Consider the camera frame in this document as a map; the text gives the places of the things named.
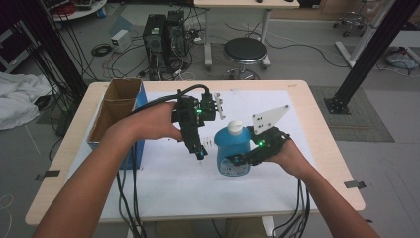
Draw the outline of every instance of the black tape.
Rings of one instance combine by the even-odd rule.
[[[35,180],[43,181],[45,177],[58,177],[60,171],[46,171],[44,175],[37,175]]]
[[[346,186],[346,188],[357,187],[358,189],[362,189],[362,188],[367,187],[363,181],[356,181],[356,180],[345,181],[344,185]]]

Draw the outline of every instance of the black stool seat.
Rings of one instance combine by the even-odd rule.
[[[235,38],[225,44],[225,57],[242,64],[253,64],[266,57],[264,43],[253,38]]]

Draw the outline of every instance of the human hand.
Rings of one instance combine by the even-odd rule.
[[[182,141],[182,134],[171,122],[175,102],[164,102],[137,112],[115,126],[127,130],[134,141],[170,137]]]
[[[281,148],[281,151],[266,161],[278,163],[286,172],[298,179],[303,179],[312,170],[315,170],[300,152],[299,148],[297,148],[293,140],[287,140],[283,148]]]

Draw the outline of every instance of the blue spray bottle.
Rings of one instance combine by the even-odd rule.
[[[227,127],[216,133],[214,142],[218,146],[217,169],[220,174],[229,177],[243,176],[250,170],[250,165],[234,166],[226,157],[246,153],[250,150],[251,133],[243,127],[242,121],[231,121]]]

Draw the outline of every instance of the blue liquid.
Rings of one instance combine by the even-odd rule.
[[[214,142],[218,146],[217,169],[220,174],[229,177],[246,175],[250,171],[250,165],[234,166],[226,157],[235,154],[246,153],[250,150],[251,133],[243,128],[239,135],[232,135],[225,127],[216,133]]]

